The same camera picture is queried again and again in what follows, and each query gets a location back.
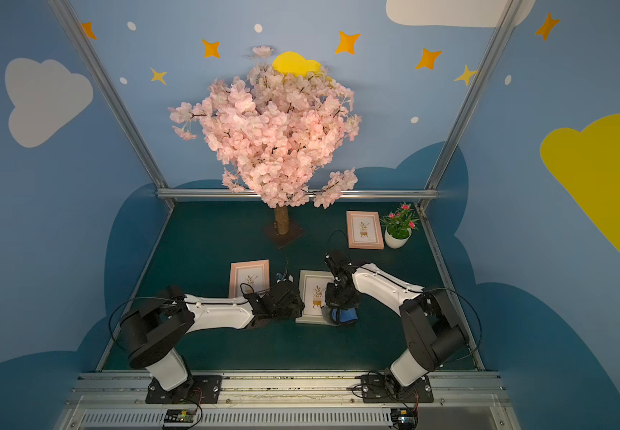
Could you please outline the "blue and grey cloth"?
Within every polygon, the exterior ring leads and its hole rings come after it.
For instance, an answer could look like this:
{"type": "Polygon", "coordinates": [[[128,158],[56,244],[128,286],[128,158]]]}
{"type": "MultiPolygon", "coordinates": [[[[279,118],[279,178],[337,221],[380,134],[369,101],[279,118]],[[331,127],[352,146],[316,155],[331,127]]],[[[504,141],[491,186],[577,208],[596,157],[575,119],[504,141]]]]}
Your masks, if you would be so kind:
{"type": "Polygon", "coordinates": [[[331,326],[346,326],[357,322],[356,309],[338,309],[329,306],[322,307],[322,317],[331,326]]]}

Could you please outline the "green picture frame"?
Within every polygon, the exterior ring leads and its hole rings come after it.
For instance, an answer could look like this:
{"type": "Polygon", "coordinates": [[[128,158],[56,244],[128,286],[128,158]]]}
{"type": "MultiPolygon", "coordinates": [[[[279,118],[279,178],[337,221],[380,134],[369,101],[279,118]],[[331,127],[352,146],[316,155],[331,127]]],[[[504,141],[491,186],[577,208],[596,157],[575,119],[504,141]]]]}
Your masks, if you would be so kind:
{"type": "Polygon", "coordinates": [[[299,292],[304,303],[301,315],[295,319],[297,324],[329,325],[323,316],[325,306],[325,290],[329,283],[333,283],[330,272],[306,271],[300,272],[299,292]]]}

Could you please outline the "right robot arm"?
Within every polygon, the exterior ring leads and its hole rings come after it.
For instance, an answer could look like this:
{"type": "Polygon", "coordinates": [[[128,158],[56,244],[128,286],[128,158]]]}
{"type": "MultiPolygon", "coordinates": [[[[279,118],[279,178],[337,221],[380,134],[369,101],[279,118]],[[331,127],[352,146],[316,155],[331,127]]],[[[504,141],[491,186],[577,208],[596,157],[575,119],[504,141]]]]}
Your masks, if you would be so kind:
{"type": "Polygon", "coordinates": [[[326,254],[332,281],[325,289],[324,319],[342,326],[356,322],[363,295],[400,317],[406,349],[385,371],[392,392],[411,387],[469,343],[460,314],[446,288],[424,288],[382,271],[374,263],[351,263],[342,253],[326,254]]]}

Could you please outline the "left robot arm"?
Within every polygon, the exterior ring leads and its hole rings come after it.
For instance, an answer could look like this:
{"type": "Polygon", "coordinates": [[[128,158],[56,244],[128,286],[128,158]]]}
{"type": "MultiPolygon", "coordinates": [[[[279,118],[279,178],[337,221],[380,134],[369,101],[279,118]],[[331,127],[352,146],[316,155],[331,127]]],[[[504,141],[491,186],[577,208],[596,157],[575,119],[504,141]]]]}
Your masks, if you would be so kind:
{"type": "Polygon", "coordinates": [[[272,321],[296,319],[304,310],[299,288],[290,279],[261,291],[243,283],[239,292],[233,298],[195,297],[173,286],[153,297],[138,297],[137,308],[118,322],[129,366],[146,369],[159,389],[182,399],[195,387],[186,361],[177,352],[186,335],[214,329],[254,329],[272,321]]]}

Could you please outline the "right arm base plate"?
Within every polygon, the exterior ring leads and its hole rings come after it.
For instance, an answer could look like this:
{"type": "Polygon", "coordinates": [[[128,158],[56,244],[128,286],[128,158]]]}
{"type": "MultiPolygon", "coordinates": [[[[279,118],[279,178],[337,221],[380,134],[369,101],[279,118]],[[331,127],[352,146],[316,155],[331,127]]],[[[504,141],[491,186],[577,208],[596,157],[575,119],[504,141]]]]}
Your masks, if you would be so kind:
{"type": "Polygon", "coordinates": [[[415,380],[411,385],[402,386],[390,374],[369,372],[359,377],[355,391],[364,403],[433,403],[433,385],[429,376],[415,380]]]}

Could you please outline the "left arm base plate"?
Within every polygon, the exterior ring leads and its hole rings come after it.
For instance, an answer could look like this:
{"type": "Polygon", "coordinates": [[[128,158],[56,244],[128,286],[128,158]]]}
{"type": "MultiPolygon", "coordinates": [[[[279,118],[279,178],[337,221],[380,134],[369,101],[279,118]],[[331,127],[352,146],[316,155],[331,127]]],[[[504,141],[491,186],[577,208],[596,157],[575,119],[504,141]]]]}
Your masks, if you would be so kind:
{"type": "Polygon", "coordinates": [[[220,397],[223,377],[215,374],[192,374],[177,388],[167,391],[156,378],[148,386],[146,404],[216,404],[220,397]]]}

